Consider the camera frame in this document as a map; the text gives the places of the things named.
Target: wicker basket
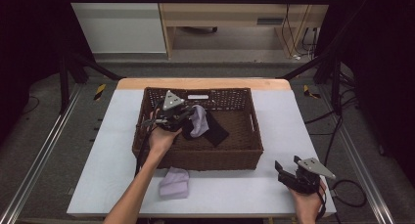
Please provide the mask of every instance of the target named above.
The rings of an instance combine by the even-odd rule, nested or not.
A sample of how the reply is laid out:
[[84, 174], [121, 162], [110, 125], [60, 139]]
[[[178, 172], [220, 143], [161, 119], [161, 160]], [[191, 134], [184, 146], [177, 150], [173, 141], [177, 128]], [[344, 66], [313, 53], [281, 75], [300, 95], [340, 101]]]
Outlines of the wicker basket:
[[[132, 146], [138, 156], [146, 134], [140, 123], [168, 89], [146, 88]], [[229, 136], [214, 147], [205, 137], [186, 140], [180, 134], [162, 159], [159, 168], [179, 167], [188, 170], [240, 170], [256, 169], [263, 152], [254, 103], [249, 88], [185, 90], [169, 89], [185, 100], [185, 105], [201, 105], [210, 111], [216, 121], [229, 132]], [[205, 96], [207, 99], [188, 97]]]

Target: purple cloth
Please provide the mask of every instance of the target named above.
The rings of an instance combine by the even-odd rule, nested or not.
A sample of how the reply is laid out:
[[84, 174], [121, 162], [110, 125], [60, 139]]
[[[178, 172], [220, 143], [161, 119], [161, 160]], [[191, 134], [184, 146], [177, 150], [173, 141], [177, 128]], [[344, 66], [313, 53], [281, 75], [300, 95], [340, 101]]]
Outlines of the purple cloth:
[[160, 182], [160, 196], [163, 199], [185, 199], [189, 196], [189, 173], [181, 168], [170, 167]]
[[190, 132], [190, 136], [197, 138], [208, 131], [207, 112], [200, 105], [194, 105], [193, 108], [195, 108], [195, 112], [189, 117], [193, 123], [193, 130]]

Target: black strap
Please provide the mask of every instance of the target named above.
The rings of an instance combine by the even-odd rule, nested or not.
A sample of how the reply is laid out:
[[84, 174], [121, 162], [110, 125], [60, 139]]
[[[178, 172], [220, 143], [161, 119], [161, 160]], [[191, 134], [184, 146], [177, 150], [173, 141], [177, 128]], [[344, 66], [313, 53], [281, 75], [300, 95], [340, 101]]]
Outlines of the black strap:
[[318, 212], [317, 217], [315, 218], [315, 221], [319, 220], [320, 218], [323, 217], [324, 213], [326, 213], [326, 202], [323, 200], [323, 196], [321, 196], [320, 191], [316, 192], [318, 198], [320, 198], [321, 201], [321, 209], [320, 212]]
[[141, 166], [143, 165], [143, 155], [147, 148], [149, 147], [149, 138], [152, 134], [152, 131], [147, 131], [146, 136], [143, 139], [143, 143], [141, 144], [140, 151], [138, 152], [137, 156], [137, 163], [135, 165], [135, 173], [134, 177], [137, 175], [137, 173], [141, 170]]

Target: folded cloth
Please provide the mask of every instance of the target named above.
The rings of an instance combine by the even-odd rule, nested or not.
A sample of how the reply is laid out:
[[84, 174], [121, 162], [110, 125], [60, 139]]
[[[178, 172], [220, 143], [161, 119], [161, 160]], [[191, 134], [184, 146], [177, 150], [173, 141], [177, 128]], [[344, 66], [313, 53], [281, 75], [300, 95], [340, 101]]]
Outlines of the folded cloth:
[[160, 182], [160, 197], [175, 200], [189, 196], [189, 173], [181, 168], [170, 167], [167, 175]]

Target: table edge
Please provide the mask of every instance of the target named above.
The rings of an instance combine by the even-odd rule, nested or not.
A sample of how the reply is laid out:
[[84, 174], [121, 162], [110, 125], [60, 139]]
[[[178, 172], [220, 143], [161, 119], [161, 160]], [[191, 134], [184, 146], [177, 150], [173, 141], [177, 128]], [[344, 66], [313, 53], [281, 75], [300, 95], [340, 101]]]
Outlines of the table edge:
[[144, 89], [146, 87], [170, 88], [251, 88], [257, 90], [291, 90], [286, 79], [270, 78], [124, 78], [116, 90]]

